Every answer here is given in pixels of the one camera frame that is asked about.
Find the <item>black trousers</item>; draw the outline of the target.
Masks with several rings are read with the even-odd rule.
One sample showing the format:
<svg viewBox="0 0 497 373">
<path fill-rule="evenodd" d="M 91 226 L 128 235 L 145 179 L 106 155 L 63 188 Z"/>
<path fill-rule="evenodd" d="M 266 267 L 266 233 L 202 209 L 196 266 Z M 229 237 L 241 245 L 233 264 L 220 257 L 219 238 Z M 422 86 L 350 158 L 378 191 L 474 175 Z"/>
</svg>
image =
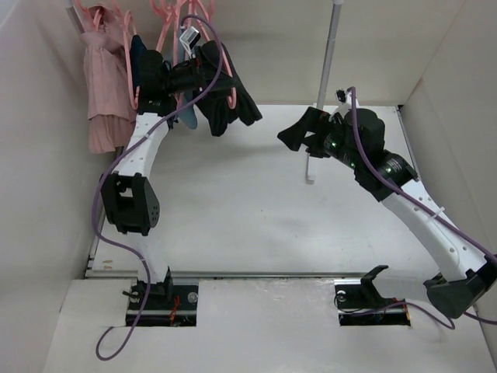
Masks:
<svg viewBox="0 0 497 373">
<path fill-rule="evenodd" d="M 228 49 L 222 44 L 228 59 L 231 75 L 223 67 L 215 86 L 201 100 L 196 102 L 200 112 L 207 118 L 211 135 L 220 137 L 228 125 L 240 120 L 245 126 L 251 126 L 262 119 L 262 114 L 255 101 L 245 89 L 235 70 Z"/>
</svg>

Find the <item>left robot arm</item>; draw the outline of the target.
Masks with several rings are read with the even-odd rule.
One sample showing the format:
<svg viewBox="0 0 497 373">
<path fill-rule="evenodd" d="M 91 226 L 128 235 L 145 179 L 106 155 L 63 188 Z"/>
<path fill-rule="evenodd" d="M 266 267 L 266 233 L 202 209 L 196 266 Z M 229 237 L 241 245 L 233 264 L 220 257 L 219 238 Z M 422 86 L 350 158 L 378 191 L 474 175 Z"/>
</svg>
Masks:
<svg viewBox="0 0 497 373">
<path fill-rule="evenodd" d="M 130 142 L 100 189 L 107 221 L 122 234 L 148 236 L 158 224 L 160 203 L 149 181 L 158 149 L 177 120 L 198 126 L 193 94 L 203 92 L 217 66 L 202 61 L 200 48 L 171 66 L 162 54 L 144 51 L 137 59 L 137 117 Z"/>
</svg>

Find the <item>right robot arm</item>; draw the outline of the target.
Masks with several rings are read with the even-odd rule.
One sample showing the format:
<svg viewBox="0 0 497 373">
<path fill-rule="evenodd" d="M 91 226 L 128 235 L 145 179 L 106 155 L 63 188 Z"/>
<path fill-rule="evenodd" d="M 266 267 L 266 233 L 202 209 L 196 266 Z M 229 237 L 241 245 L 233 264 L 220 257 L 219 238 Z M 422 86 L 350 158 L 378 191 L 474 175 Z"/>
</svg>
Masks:
<svg viewBox="0 0 497 373">
<path fill-rule="evenodd" d="M 278 139 L 291 151 L 334 158 L 351 168 L 356 182 L 399 218 L 439 268 L 423 294 L 440 313 L 461 317 L 496 282 L 496 259 L 457 234 L 416 171 L 384 147 L 385 123 L 372 110 L 327 113 L 308 107 Z"/>
</svg>

